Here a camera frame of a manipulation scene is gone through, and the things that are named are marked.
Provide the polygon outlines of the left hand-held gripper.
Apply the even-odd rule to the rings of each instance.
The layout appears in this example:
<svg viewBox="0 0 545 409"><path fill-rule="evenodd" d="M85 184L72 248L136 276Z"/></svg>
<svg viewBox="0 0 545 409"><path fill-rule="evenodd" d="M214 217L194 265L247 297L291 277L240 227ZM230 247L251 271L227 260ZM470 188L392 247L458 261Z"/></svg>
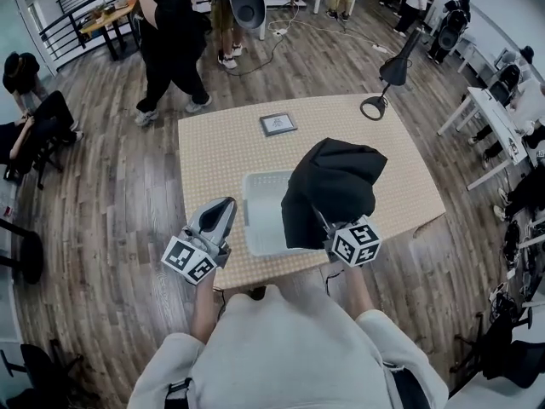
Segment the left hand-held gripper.
<svg viewBox="0 0 545 409"><path fill-rule="evenodd" d="M200 284L217 268L226 266L231 248L225 239L231 232L236 213L237 202L233 197L202 204L192 214L181 237L170 239L161 262L188 283Z"/></svg>

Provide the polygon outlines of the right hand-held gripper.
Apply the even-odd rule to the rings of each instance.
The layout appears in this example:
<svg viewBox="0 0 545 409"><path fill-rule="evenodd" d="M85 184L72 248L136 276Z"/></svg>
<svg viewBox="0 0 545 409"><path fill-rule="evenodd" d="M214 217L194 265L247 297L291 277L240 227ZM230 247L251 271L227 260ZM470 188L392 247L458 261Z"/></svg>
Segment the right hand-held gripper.
<svg viewBox="0 0 545 409"><path fill-rule="evenodd" d="M361 267L376 259L382 237L367 216L354 222L329 222L315 207L314 214L325 231L324 249L331 263L342 262L350 267Z"/></svg>

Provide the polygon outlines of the black garment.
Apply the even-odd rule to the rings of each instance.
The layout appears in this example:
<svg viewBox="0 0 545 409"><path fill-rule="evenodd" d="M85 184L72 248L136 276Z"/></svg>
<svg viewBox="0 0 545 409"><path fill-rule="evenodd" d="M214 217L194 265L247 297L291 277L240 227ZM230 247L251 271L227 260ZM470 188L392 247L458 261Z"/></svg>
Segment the black garment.
<svg viewBox="0 0 545 409"><path fill-rule="evenodd" d="M355 222L376 208L373 186L387 164L375 148L325 138L293 170L281 202L290 249L322 250L329 223Z"/></svg>

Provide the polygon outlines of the white plastic laundry basket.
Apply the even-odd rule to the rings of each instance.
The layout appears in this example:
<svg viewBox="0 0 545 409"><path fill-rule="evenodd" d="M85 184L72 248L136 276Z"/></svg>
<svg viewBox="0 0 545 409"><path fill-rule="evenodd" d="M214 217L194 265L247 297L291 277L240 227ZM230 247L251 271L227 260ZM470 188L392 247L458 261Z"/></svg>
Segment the white plastic laundry basket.
<svg viewBox="0 0 545 409"><path fill-rule="evenodd" d="M289 249L284 235L281 202L288 190L292 170L248 173L242 180L244 236L249 253L259 258L319 256L323 250Z"/></svg>

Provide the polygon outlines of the person's right forearm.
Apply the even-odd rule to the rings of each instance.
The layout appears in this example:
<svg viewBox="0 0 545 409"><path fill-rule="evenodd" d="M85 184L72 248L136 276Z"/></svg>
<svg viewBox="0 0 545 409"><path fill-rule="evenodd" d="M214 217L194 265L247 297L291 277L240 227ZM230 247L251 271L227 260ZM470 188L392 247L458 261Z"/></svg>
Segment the person's right forearm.
<svg viewBox="0 0 545 409"><path fill-rule="evenodd" d="M347 286L347 312L356 320L364 312L375 309L361 267L343 265Z"/></svg>

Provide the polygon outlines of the person's left forearm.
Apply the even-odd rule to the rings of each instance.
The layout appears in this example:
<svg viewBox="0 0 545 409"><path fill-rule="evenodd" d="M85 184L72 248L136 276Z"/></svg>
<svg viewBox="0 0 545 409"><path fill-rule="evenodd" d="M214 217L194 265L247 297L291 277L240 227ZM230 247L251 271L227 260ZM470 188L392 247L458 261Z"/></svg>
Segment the person's left forearm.
<svg viewBox="0 0 545 409"><path fill-rule="evenodd" d="M227 305L224 291L215 287L215 274L213 270L205 276L195 290L190 334L203 344L209 341Z"/></svg>

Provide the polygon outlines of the beige dotted tablecloth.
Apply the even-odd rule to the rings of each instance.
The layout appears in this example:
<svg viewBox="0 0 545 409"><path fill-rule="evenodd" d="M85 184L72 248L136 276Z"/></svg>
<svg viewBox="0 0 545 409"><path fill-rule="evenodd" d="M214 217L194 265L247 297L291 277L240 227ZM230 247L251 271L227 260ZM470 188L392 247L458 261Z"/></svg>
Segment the beige dotted tablecloth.
<svg viewBox="0 0 545 409"><path fill-rule="evenodd" d="M384 239L438 218L444 203L421 154L392 107L382 120L365 118L363 95L328 95L235 107L183 118L178 122L182 192L188 216L212 199L237 200L228 243L232 253L215 276L227 290L314 268L319 256L252 256L244 237L242 180L248 173L293 170L326 137L373 147L387 165L373 187L371 216ZM265 137L260 117L287 112L297 130Z"/></svg>

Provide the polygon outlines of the black framed picture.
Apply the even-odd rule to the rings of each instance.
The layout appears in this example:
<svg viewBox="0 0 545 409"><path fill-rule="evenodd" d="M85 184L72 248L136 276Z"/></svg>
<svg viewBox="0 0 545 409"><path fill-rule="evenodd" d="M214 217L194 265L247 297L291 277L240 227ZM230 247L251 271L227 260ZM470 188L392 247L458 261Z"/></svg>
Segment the black framed picture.
<svg viewBox="0 0 545 409"><path fill-rule="evenodd" d="M276 113L259 118L265 137L281 135L297 130L295 121L287 112Z"/></svg>

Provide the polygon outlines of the person's grey sweatshirt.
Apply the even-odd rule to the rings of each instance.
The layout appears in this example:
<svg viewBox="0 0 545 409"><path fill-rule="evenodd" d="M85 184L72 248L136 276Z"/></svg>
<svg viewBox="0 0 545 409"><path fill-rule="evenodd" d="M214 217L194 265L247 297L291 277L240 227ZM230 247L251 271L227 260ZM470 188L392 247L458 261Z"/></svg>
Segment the person's grey sweatshirt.
<svg viewBox="0 0 545 409"><path fill-rule="evenodd" d="M324 291L295 301L269 285L233 296L206 344L168 335L139 377L128 409L402 409L395 375L410 372L431 409L448 388L428 357L382 311L356 320Z"/></svg>

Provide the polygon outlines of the black desk lamp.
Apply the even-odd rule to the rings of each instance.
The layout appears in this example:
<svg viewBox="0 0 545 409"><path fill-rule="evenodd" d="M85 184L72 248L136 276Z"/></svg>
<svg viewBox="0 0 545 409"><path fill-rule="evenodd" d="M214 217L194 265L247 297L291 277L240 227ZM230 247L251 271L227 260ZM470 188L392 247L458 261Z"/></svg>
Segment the black desk lamp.
<svg viewBox="0 0 545 409"><path fill-rule="evenodd" d="M371 121L380 121L388 108L386 93L392 86L403 86L407 79L408 68L412 65L410 55L421 39L424 31L416 28L406 40L403 48L393 58L389 58L380 67L379 75L382 82L385 83L382 92L379 95L373 95L365 98L360 103L361 113Z"/></svg>

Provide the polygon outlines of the black round stool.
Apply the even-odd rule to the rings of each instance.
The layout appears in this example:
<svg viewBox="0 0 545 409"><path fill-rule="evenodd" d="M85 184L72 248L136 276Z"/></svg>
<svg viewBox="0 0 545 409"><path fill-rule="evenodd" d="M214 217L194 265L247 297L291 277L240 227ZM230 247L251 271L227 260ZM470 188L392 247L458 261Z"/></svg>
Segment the black round stool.
<svg viewBox="0 0 545 409"><path fill-rule="evenodd" d="M36 232L15 226L0 218L0 228L22 238L20 243L20 258L12 259L0 256L0 266L14 268L22 273L27 284L35 285L43 273L43 243Z"/></svg>

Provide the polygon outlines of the black office chair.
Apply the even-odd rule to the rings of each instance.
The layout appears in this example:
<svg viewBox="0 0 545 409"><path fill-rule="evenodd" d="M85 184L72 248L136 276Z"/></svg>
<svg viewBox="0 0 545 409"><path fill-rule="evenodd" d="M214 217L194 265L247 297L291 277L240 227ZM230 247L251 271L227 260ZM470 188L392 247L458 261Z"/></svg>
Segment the black office chair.
<svg viewBox="0 0 545 409"><path fill-rule="evenodd" d="M37 409L68 409L71 395L98 400L100 397L96 393L87 391L70 376L70 371L74 366L82 364L84 357L77 354L66 364L60 359L60 341L51 339L49 344L53 357L38 346L21 344L22 365L9 362L4 351L0 349L0 359L7 373L13 377L14 372L22 372L30 379L30 391L37 403Z"/></svg>
<svg viewBox="0 0 545 409"><path fill-rule="evenodd" d="M545 373L545 343L513 339L515 328L532 328L531 308L527 309L527 316L517 322L512 322L509 314L499 315L488 331L483 331L484 314L479 312L476 317L479 324L475 340L455 335L455 339L468 345L470 351L461 362L450 368L451 373L471 365L471 371L481 372L488 380L505 377L522 389L528 389L539 375Z"/></svg>

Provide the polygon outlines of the wooden table with black legs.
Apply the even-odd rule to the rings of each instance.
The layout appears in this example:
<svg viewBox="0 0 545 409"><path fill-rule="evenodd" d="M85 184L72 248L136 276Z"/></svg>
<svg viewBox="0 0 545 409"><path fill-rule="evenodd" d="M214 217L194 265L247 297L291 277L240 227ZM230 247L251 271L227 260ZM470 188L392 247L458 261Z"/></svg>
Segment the wooden table with black legs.
<svg viewBox="0 0 545 409"><path fill-rule="evenodd" d="M102 37L112 60L117 61L134 53L140 47L131 12L137 0L118 0L105 6L98 18L91 20L78 30L83 39L96 32Z"/></svg>

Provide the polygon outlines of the white desk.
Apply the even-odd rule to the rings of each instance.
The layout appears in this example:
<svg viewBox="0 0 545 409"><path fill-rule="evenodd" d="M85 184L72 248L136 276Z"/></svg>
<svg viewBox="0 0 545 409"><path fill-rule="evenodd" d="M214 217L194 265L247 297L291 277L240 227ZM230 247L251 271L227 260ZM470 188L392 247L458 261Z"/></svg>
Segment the white desk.
<svg viewBox="0 0 545 409"><path fill-rule="evenodd" d="M545 320L513 330L513 342L545 343ZM545 373L523 389L505 377L486 379L478 373L449 399L445 409L537 409L545 401Z"/></svg>

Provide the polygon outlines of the black metal railing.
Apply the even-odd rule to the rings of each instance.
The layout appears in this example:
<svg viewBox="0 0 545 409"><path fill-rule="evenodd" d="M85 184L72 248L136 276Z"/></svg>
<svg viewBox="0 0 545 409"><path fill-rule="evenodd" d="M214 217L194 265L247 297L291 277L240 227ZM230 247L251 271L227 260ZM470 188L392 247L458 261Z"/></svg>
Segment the black metal railing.
<svg viewBox="0 0 545 409"><path fill-rule="evenodd" d="M105 45L96 32L83 39L78 30L98 18L105 6L118 0L56 0L61 15L39 30L39 36L52 61L60 68L100 46Z"/></svg>

